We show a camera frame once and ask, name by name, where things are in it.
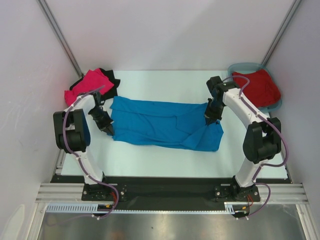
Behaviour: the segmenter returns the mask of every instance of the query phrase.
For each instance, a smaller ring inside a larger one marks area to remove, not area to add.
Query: white panel
[[[226,71],[115,71],[121,79],[118,94],[134,100],[174,103],[208,102],[211,97],[206,82],[210,77],[227,76]],[[107,100],[105,107],[113,99]],[[216,152],[173,149],[159,146],[138,146],[114,141],[101,132],[91,116],[87,118],[91,133],[91,151],[107,176],[231,178],[240,169],[245,155],[242,145],[246,128],[241,120],[225,107],[221,126],[224,134]],[[280,164],[277,154],[271,161]],[[82,175],[73,157],[67,154],[62,175]],[[259,178],[287,178],[284,167],[264,167]]]
[[[48,0],[82,68],[226,70],[261,62],[293,0]]]
[[[289,144],[289,170],[303,183],[320,227],[320,1],[304,1],[268,65],[282,91],[275,116]]]
[[[64,90],[77,76],[35,0],[3,1],[0,23],[0,235],[13,240],[21,220],[22,239],[53,171],[52,114],[65,108]]]

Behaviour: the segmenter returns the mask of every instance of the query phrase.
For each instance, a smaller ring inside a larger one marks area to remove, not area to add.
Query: pink cloth
[[[65,103],[70,106],[75,102],[79,94],[87,93],[101,86],[104,87],[101,88],[99,92],[103,95],[108,92],[114,84],[109,81],[109,78],[106,77],[99,68],[94,71],[89,70],[83,77],[83,80],[74,86],[72,90],[64,91]]]

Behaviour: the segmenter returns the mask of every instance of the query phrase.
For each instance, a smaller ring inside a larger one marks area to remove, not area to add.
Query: shiny metal surface
[[[99,220],[46,213],[38,240],[305,240],[295,205],[268,205],[249,220],[231,215],[112,214]]]

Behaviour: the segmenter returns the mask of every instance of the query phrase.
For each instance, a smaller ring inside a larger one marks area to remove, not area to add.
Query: red cloth
[[[114,84],[109,81],[109,78],[106,77],[99,68],[94,71],[89,70],[83,77],[83,80],[74,86],[72,90],[64,91],[65,103],[70,106],[75,102],[79,94],[87,93],[101,86],[104,87],[101,88],[99,92],[103,95],[108,92]]]
[[[233,72],[232,76],[243,76],[250,79],[250,83],[244,88],[243,93],[257,108],[275,104],[281,98],[278,87],[264,69],[249,74]],[[233,80],[240,87],[247,83],[247,80],[240,77],[235,77]]]

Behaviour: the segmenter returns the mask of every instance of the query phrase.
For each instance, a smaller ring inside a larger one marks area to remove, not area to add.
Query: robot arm
[[[112,119],[109,117],[106,111],[103,111],[100,104],[101,94],[95,92],[85,96],[77,105],[75,105],[69,112],[66,120],[66,139],[70,149],[75,152],[81,158],[83,167],[90,173],[90,175],[98,180],[102,181],[104,178],[103,171],[99,168],[93,155],[90,151],[91,136],[86,121],[86,116],[91,115],[95,121],[97,127],[109,135],[114,135],[112,127]],[[66,112],[55,112],[53,114],[55,141],[59,149],[64,150],[67,154],[70,154],[65,145],[63,137],[63,122]],[[84,176],[85,183],[88,185],[96,185],[97,183],[90,178]]]
[[[212,95],[204,114],[206,124],[209,125],[221,120],[223,109],[228,106],[246,128],[242,146],[245,159],[239,172],[233,177],[231,184],[236,196],[245,193],[254,186],[254,180],[260,165],[267,163],[281,151],[281,138],[253,110],[269,120],[279,131],[281,131],[281,123],[276,117],[268,118],[242,94],[241,97],[246,102],[244,103],[240,98],[241,90],[234,81],[224,83],[219,76],[215,76],[210,78],[206,84]]]

